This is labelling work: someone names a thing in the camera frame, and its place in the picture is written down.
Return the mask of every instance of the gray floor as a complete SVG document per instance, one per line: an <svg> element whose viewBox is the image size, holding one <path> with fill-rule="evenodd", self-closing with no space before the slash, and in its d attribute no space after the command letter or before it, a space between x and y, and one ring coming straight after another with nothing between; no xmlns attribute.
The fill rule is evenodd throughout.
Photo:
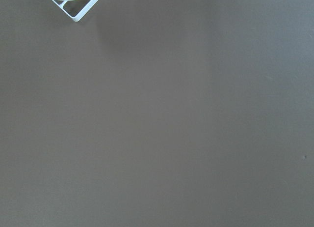
<svg viewBox="0 0 314 227"><path fill-rule="evenodd" d="M313 227L314 0L0 0L1 227Z"/></svg>

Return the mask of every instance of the gray table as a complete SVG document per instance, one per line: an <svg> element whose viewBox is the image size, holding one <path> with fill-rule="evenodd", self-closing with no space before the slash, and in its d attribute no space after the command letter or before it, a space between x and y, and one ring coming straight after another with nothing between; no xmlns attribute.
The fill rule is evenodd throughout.
<svg viewBox="0 0 314 227"><path fill-rule="evenodd" d="M314 0L0 0L1 227L314 226Z"/></svg>

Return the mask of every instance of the gray surface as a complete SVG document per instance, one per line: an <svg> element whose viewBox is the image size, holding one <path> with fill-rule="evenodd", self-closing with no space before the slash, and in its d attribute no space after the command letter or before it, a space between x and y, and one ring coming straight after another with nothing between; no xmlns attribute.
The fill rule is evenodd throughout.
<svg viewBox="0 0 314 227"><path fill-rule="evenodd" d="M1 227L314 226L314 0L0 0L0 37Z"/></svg>

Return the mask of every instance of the white plastic frame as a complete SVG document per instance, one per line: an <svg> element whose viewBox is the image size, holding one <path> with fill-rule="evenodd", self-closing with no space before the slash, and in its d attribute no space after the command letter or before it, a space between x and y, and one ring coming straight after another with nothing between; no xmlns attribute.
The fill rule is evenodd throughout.
<svg viewBox="0 0 314 227"><path fill-rule="evenodd" d="M52 0L58 7L60 7L73 21L78 22L98 0L90 0L84 8L74 17L72 17L66 10L63 9L63 6L66 4L67 1L63 1L61 4L58 4L55 0Z"/></svg>

